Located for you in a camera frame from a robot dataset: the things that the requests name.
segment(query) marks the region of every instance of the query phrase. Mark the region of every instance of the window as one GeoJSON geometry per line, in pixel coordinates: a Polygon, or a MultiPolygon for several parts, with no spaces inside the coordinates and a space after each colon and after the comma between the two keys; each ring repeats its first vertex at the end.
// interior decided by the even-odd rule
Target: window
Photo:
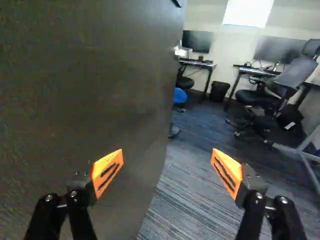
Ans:
{"type": "Polygon", "coordinates": [[[274,0],[228,0],[222,25],[264,28],[274,0]]]}

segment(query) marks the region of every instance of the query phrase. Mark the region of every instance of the desk leg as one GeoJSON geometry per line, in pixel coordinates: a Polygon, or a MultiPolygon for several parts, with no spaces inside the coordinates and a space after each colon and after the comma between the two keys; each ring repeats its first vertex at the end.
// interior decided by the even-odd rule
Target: desk leg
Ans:
{"type": "Polygon", "coordinates": [[[300,107],[302,102],[305,100],[305,98],[308,95],[308,93],[310,92],[310,90],[311,90],[310,86],[304,86],[304,90],[301,93],[301,96],[299,97],[299,99],[295,103],[295,106],[296,106],[297,109],[300,107]]]}
{"type": "Polygon", "coordinates": [[[208,75],[208,78],[206,80],[206,83],[205,83],[205,88],[204,88],[204,91],[203,91],[203,95],[202,95],[202,98],[201,98],[201,101],[200,102],[203,102],[204,100],[206,100],[207,98],[207,91],[208,91],[208,88],[209,88],[209,83],[210,83],[210,80],[211,80],[211,76],[212,76],[212,73],[213,73],[213,68],[211,68],[209,70],[209,75],[208,75]]]}
{"type": "Polygon", "coordinates": [[[239,73],[238,73],[238,76],[236,77],[236,80],[235,80],[235,82],[234,82],[234,84],[233,84],[233,87],[232,87],[230,96],[229,96],[229,98],[228,98],[228,100],[226,101],[225,106],[224,106],[224,111],[225,111],[225,112],[227,112],[228,109],[229,109],[229,107],[230,107],[230,101],[231,101],[231,99],[232,99],[232,96],[233,96],[234,93],[235,93],[235,90],[236,90],[236,88],[237,88],[237,86],[238,86],[239,80],[240,80],[240,78],[241,78],[242,75],[243,75],[243,74],[242,74],[241,72],[239,72],[239,73]]]}

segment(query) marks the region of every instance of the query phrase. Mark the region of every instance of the trash can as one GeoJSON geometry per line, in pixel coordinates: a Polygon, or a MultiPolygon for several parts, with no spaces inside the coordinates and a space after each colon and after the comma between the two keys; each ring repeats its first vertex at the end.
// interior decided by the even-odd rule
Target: trash can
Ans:
{"type": "Polygon", "coordinates": [[[210,100],[217,103],[223,102],[229,88],[230,88],[229,83],[221,82],[221,81],[213,81],[211,85],[210,100]]]}

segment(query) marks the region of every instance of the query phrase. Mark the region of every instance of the blue chair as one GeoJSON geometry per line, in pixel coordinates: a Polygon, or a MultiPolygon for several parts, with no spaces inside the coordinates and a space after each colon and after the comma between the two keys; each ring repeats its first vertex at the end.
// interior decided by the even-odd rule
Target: blue chair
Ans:
{"type": "MultiPolygon", "coordinates": [[[[173,94],[173,104],[183,104],[187,101],[187,94],[181,88],[176,87],[173,94]]],[[[170,123],[169,138],[174,138],[180,132],[180,128],[170,123]]]]}

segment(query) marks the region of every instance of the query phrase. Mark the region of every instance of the black desk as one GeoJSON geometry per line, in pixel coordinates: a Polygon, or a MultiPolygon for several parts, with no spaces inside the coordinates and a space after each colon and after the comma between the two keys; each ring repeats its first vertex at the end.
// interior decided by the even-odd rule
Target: black desk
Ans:
{"type": "Polygon", "coordinates": [[[196,67],[200,67],[202,69],[207,69],[209,71],[209,75],[208,75],[208,78],[206,80],[205,88],[204,88],[203,95],[202,95],[202,98],[201,98],[201,101],[204,101],[206,99],[206,97],[207,97],[207,91],[208,91],[208,88],[209,88],[209,83],[210,83],[210,79],[211,79],[212,73],[213,73],[214,69],[216,68],[217,64],[214,64],[214,63],[211,63],[211,62],[194,61],[194,60],[190,60],[190,61],[189,60],[179,60],[179,63],[184,65],[184,69],[182,70],[181,75],[184,74],[187,66],[196,66],[196,67]]]}
{"type": "MultiPolygon", "coordinates": [[[[225,112],[227,112],[230,107],[230,100],[232,99],[232,96],[235,93],[236,87],[237,87],[242,75],[248,74],[248,75],[253,75],[253,76],[257,76],[257,77],[273,78],[273,77],[276,77],[281,74],[281,72],[279,72],[279,71],[266,71],[266,70],[255,69],[255,68],[251,68],[248,66],[242,66],[242,65],[233,65],[233,66],[239,68],[239,73],[238,73],[238,76],[236,77],[235,83],[232,87],[230,96],[225,103],[225,106],[224,106],[225,112]]],[[[304,90],[303,90],[302,94],[300,95],[299,99],[295,103],[297,108],[301,105],[301,103],[304,101],[304,99],[306,98],[306,96],[308,95],[308,93],[310,92],[310,90],[312,88],[320,89],[320,85],[310,83],[310,82],[304,82],[303,85],[304,85],[304,90]]]]}
{"type": "Polygon", "coordinates": [[[257,77],[273,78],[273,77],[276,77],[279,74],[281,74],[281,72],[278,72],[278,71],[265,71],[265,70],[263,71],[260,69],[255,69],[255,68],[251,68],[248,66],[241,66],[241,65],[233,65],[233,66],[239,68],[239,73],[238,73],[238,76],[236,77],[235,82],[233,84],[230,96],[225,103],[225,106],[224,106],[225,112],[228,111],[228,109],[230,107],[230,101],[232,99],[232,96],[234,95],[235,90],[238,86],[238,83],[243,75],[248,74],[248,75],[253,75],[253,76],[257,76],[257,77]]]}

